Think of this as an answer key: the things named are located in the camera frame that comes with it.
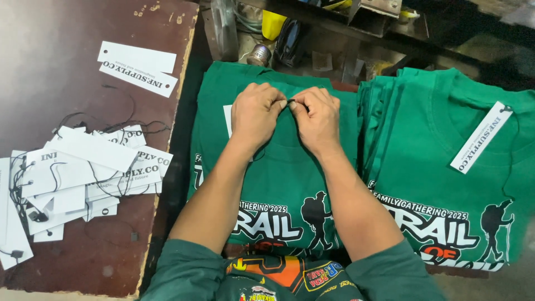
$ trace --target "floor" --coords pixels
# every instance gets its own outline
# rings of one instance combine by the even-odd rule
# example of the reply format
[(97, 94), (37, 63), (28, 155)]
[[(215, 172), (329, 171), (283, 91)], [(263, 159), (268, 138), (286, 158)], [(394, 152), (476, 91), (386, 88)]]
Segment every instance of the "floor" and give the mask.
[[(217, 45), (215, 44), (215, 39), (211, 38), (214, 36), (213, 29), (209, 28), (209, 25), (212, 24), (210, 11), (205, 11), (203, 16), (207, 23), (207, 36), (210, 49), (214, 57), (217, 58)], [(314, 71), (310, 57), (306, 57), (302, 65), (297, 69), (290, 69), (283, 66), (276, 66), (276, 69), (297, 75), (329, 77), (341, 81), (344, 58), (348, 57), (347, 52), (343, 49), (347, 48), (348, 43), (352, 43), (353, 41), (348, 41), (348, 38), (345, 36), (326, 32), (322, 29), (316, 30), (317, 32), (315, 34), (319, 38), (315, 39), (311, 44), (310, 50), (324, 54), (331, 53), (333, 70), (326, 72)], [(238, 38), (240, 42), (240, 62), (245, 62), (247, 53), (252, 50), (258, 41), (250, 34), (240, 34)], [(402, 57), (403, 55), (385, 51), (384, 49), (377, 49), (370, 45), (361, 45), (359, 53), (359, 58), (376, 62), (395, 62)], [(447, 275), (434, 275), (433, 277), (450, 300), (534, 300), (535, 287), (532, 283), (535, 280), (535, 218), (532, 219), (528, 227), (528, 232), (524, 239), (524, 250), (519, 262), (512, 266), (503, 267), (498, 272), (491, 273), (489, 279), (468, 279)], [(76, 293), (43, 294), (0, 289), (0, 300), (33, 301), (36, 298), (41, 301), (122, 300), (106, 297), (80, 296)]]

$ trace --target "brown table surface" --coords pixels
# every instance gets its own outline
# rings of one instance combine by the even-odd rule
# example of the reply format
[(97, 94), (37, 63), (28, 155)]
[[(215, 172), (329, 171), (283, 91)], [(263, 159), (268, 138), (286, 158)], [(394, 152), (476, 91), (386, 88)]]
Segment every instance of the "brown table surface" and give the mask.
[[(197, 4), (178, 0), (2, 1), (0, 157), (10, 156), (13, 149), (43, 147), (52, 129), (73, 112), (84, 111), (109, 124), (123, 122), (133, 108), (128, 94), (135, 100), (134, 120), (172, 127), (197, 14)], [(179, 81), (171, 97), (100, 72), (102, 41), (176, 53), (173, 76)], [(87, 116), (67, 125), (80, 121), (90, 130), (105, 127)], [(159, 128), (153, 125), (149, 131)], [(147, 134), (147, 143), (166, 151), (170, 135), (169, 130)], [(65, 224), (62, 241), (32, 243), (33, 258), (17, 268), (0, 269), (0, 287), (136, 295), (157, 205), (154, 194), (145, 194), (121, 200), (117, 216), (87, 226), (82, 219)], [(131, 242), (132, 229), (119, 221), (130, 224), (139, 241)]]

